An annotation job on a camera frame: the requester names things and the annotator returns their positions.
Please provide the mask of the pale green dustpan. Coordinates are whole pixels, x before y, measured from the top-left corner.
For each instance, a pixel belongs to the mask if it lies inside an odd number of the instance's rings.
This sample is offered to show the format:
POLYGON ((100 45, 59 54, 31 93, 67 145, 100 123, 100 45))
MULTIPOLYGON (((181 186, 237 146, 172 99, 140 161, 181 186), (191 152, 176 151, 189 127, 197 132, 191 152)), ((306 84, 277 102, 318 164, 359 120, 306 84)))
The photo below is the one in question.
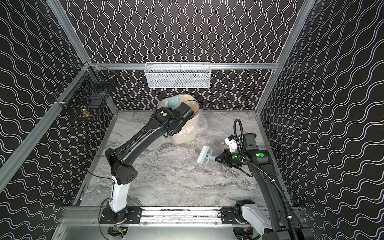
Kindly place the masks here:
POLYGON ((164 104, 165 104, 166 108, 170 108, 171 110, 174 110, 174 109, 178 108, 181 104, 180 96, 174 96, 171 98, 167 98, 167 99, 165 99, 164 104))

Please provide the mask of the pale green hand brush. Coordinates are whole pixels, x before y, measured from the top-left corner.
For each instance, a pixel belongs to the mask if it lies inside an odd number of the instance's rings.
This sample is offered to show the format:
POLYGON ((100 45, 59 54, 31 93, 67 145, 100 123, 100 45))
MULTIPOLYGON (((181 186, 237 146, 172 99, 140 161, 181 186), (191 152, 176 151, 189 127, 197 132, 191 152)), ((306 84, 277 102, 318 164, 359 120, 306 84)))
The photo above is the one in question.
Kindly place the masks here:
POLYGON ((211 147, 203 146, 201 153, 197 159, 197 163, 201 166, 207 165, 209 162, 214 161, 216 157, 213 155, 211 147))

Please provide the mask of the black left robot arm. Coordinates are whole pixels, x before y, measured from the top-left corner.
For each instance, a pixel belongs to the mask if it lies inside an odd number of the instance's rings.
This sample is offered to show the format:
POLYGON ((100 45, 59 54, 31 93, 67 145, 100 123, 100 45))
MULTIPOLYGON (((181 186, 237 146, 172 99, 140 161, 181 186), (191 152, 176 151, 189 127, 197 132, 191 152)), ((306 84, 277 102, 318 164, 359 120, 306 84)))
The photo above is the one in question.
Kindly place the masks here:
POLYGON ((159 108, 152 113, 146 125, 126 143, 116 149, 106 150, 105 156, 115 183, 109 203, 109 208, 114 213, 121 212, 127 207, 130 183, 138 175, 133 167, 134 161, 158 138, 171 137, 179 133, 194 116, 195 112, 185 103, 181 103, 176 109, 159 108))

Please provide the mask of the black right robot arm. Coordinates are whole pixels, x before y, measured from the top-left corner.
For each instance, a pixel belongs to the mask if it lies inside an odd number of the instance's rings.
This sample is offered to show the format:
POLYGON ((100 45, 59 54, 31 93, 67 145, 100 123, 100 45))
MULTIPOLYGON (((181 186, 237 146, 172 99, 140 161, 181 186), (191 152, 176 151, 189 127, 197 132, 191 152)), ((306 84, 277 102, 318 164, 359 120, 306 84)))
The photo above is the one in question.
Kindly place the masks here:
POLYGON ((257 210, 250 201, 237 203, 239 223, 249 223, 262 240, 313 240, 314 234, 304 227, 281 187, 272 158, 266 150, 250 150, 244 155, 225 149, 215 161, 229 168, 247 166, 257 181, 266 202, 269 216, 257 210))

